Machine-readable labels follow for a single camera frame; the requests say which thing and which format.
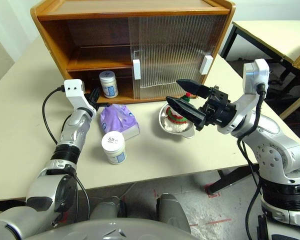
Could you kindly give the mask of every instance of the bowl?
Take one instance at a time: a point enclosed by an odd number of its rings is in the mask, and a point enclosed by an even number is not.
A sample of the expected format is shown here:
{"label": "bowl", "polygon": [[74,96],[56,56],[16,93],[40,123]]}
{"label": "bowl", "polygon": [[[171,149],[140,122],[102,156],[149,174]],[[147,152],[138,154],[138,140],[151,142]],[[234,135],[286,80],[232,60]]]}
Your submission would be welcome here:
{"label": "bowl", "polygon": [[173,135],[181,135],[187,139],[191,139],[195,136],[195,129],[194,129],[194,123],[188,121],[189,126],[182,132],[174,132],[174,131],[169,131],[165,129],[165,119],[167,118],[166,110],[167,107],[169,106],[168,103],[164,104],[159,112],[159,125],[163,129],[163,131],[173,134]]}

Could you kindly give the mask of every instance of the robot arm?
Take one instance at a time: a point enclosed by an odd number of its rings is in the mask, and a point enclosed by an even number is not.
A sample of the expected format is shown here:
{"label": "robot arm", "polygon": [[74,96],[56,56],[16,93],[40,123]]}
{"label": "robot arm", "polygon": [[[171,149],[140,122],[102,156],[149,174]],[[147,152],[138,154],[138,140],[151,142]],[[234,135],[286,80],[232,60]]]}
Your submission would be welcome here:
{"label": "robot arm", "polygon": [[80,79],[64,81],[65,94],[74,107],[67,119],[51,159],[31,185],[26,205],[0,214],[0,239],[19,240],[55,227],[72,206],[76,191],[76,170],[92,119],[100,106],[99,91],[87,98]]}
{"label": "robot arm", "polygon": [[[258,59],[244,65],[244,95],[234,103],[217,86],[206,87],[185,79],[177,83],[185,91],[207,98],[205,104],[196,109],[179,98],[166,97],[166,100],[176,112],[193,122],[197,130],[212,124],[217,125],[219,132],[240,138],[255,123],[253,108],[259,100],[257,91],[260,86],[267,90],[268,79],[269,67],[264,59]],[[276,122],[263,115],[257,128],[242,140],[252,149],[259,163],[265,219],[271,221],[272,226],[284,223],[300,227],[299,144],[288,138]]]}

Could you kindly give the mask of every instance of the wooden shelf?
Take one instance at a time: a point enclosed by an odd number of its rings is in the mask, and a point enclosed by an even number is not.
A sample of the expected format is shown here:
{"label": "wooden shelf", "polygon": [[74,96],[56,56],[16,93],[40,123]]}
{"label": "wooden shelf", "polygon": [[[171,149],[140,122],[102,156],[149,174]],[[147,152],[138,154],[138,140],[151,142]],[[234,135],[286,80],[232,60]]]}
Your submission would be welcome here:
{"label": "wooden shelf", "polygon": [[67,66],[68,72],[131,68],[129,46],[78,47]]}
{"label": "wooden shelf", "polygon": [[134,104],[134,103],[146,103],[165,101],[166,98],[148,98],[148,99],[134,99],[134,87],[131,78],[117,79],[116,84],[118,86],[118,96],[114,98],[105,97],[103,92],[100,92],[98,103],[110,103],[110,104]]}
{"label": "wooden shelf", "polygon": [[47,2],[37,12],[38,19],[41,21],[229,13],[229,9],[211,0],[49,0]]}

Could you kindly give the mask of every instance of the ribbed plastic door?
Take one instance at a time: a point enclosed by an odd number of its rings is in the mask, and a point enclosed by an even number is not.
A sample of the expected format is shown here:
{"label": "ribbed plastic door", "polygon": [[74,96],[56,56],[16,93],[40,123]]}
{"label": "ribbed plastic door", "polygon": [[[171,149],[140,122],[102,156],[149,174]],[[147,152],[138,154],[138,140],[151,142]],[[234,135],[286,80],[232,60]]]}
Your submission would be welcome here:
{"label": "ribbed plastic door", "polygon": [[135,99],[181,96],[178,79],[202,82],[205,55],[212,55],[226,15],[130,17],[131,60],[140,62],[140,79],[133,77]]}

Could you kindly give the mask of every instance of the purple bag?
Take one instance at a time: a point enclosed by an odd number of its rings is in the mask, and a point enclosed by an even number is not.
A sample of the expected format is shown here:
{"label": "purple bag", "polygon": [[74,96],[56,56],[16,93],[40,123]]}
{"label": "purple bag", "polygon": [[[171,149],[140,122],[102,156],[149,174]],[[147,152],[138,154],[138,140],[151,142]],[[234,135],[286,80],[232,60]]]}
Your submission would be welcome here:
{"label": "purple bag", "polygon": [[100,114],[100,122],[105,133],[118,131],[125,140],[139,134],[139,124],[126,105],[105,107]]}

